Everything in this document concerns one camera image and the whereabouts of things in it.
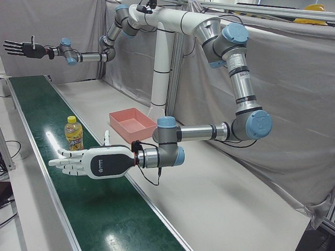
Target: green conveyor belt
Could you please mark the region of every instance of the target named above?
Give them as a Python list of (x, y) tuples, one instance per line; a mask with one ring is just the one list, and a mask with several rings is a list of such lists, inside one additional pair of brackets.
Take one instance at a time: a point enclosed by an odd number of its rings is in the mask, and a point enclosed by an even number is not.
[[(73, 112), (44, 76), (12, 77), (10, 82), (83, 251), (184, 250), (125, 177), (93, 180), (49, 167), (48, 161), (58, 156), (46, 132), (66, 148), (63, 130)], [(97, 146), (83, 130), (85, 148)]]

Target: white pipe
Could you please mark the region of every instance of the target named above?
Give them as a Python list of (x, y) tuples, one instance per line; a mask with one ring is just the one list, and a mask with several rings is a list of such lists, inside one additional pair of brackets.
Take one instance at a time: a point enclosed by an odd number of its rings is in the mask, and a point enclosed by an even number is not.
[(129, 7), (129, 18), (133, 19), (140, 25), (158, 26), (162, 23), (166, 30), (193, 35), (193, 30), (202, 22), (208, 20), (218, 20), (220, 18), (213, 15), (186, 12), (183, 10), (166, 9), (156, 7), (152, 10), (152, 14), (144, 14), (136, 10), (137, 4)]
[(157, 25), (155, 62), (153, 67), (151, 105), (148, 117), (153, 121), (165, 116), (166, 97), (168, 95), (173, 40), (175, 32), (166, 30), (159, 22)]
[(158, 28), (151, 105), (148, 113), (148, 117), (156, 121), (157, 118), (165, 115), (175, 32), (193, 36), (194, 30), (199, 24), (209, 20), (220, 22), (220, 18), (208, 14), (160, 7), (153, 9), (152, 14), (144, 14), (137, 11), (136, 8), (136, 4), (129, 7), (129, 19), (132, 23)]

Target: juice bottle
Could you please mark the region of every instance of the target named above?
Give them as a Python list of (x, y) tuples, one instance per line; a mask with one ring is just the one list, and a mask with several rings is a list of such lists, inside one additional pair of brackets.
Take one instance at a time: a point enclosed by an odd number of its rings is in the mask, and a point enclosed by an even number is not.
[(64, 127), (64, 133), (70, 151), (84, 149), (83, 128), (82, 125), (77, 122), (75, 116), (68, 116), (68, 123)]

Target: gray fabric backdrop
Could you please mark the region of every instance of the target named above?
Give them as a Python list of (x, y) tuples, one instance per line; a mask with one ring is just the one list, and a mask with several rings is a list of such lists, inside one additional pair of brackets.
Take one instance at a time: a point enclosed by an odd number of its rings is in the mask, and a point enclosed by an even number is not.
[[(117, 5), (108, 3), (106, 28), (114, 21)], [(0, 2), (0, 9), (2, 40), (28, 41), (34, 34), (38, 43), (57, 45), (62, 37), (69, 37), (80, 51), (98, 50), (105, 14), (102, 0), (6, 0)], [(273, 131), (248, 149), (212, 144), (311, 217), (316, 227), (333, 201), (335, 186), (335, 30), (248, 17), (243, 21), (250, 32), (251, 80), (259, 104), (272, 115)], [(193, 44), (194, 39), (187, 38), (184, 54), (191, 52)], [(104, 80), (149, 105), (155, 33), (139, 32), (132, 40), (120, 36), (115, 48), (116, 57), (107, 63)], [(8, 75), (46, 74), (56, 83), (99, 75), (97, 63), (69, 67), (64, 58), (25, 59), (7, 56), (3, 49), (0, 55)], [(211, 69), (196, 44), (183, 59), (175, 117), (185, 125), (217, 123), (231, 121), (235, 110), (226, 69)]]
[[(115, 7), (108, 6), (107, 26)], [(273, 131), (247, 149), (212, 144), (309, 216), (316, 227), (333, 201), (335, 186), (335, 30), (248, 17), (243, 21), (250, 33), (251, 81), (259, 103), (272, 115)], [(193, 38), (186, 40), (184, 54), (193, 44)], [(154, 45), (155, 33), (120, 38), (104, 80), (149, 105)], [(176, 119), (184, 125), (218, 123), (234, 119), (235, 110), (227, 70), (211, 69), (196, 44), (183, 59)]]
[[(1, 0), (0, 41), (30, 41), (58, 46), (63, 37), (72, 47), (83, 52), (97, 51), (104, 32), (106, 4), (104, 0)], [(55, 83), (99, 77), (97, 63), (69, 67), (63, 57), (50, 61), (7, 55), (0, 49), (5, 71), (10, 76), (51, 75)]]

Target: blue joint cap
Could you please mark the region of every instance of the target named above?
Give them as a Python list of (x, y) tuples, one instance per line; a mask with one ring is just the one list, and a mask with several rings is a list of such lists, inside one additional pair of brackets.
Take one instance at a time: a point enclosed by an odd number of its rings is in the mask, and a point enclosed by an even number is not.
[(226, 61), (220, 60), (220, 61), (216, 61), (216, 62), (211, 62), (211, 63), (209, 63), (209, 66), (210, 66), (211, 68), (215, 69), (215, 68), (219, 68), (219, 67), (221, 67), (221, 66), (224, 66), (224, 65), (226, 65), (226, 64), (227, 64)]
[(230, 42), (236, 44), (244, 44), (249, 38), (247, 29), (236, 22), (232, 22), (225, 26), (222, 30), (222, 35)]
[(129, 38), (129, 39), (134, 38), (134, 36), (128, 35), (128, 34), (126, 34), (124, 31), (122, 31), (122, 34), (123, 34), (124, 36), (126, 36), (127, 38)]
[(61, 44), (63, 46), (71, 46), (71, 40), (70, 40), (70, 38), (62, 38)]
[(66, 58), (66, 62), (68, 63), (68, 65), (76, 65), (77, 64), (77, 60), (74, 58)]
[(185, 153), (184, 149), (181, 146), (178, 146), (178, 156), (176, 161), (174, 162), (173, 166), (180, 166), (184, 163), (185, 160)]
[(164, 116), (157, 119), (157, 127), (159, 128), (175, 128), (176, 119), (171, 116)]
[(129, 6), (127, 4), (120, 4), (115, 8), (115, 11), (117, 11), (118, 9), (129, 9)]
[(258, 140), (267, 136), (272, 129), (271, 116), (263, 110), (250, 114), (245, 124), (245, 131), (249, 138)]

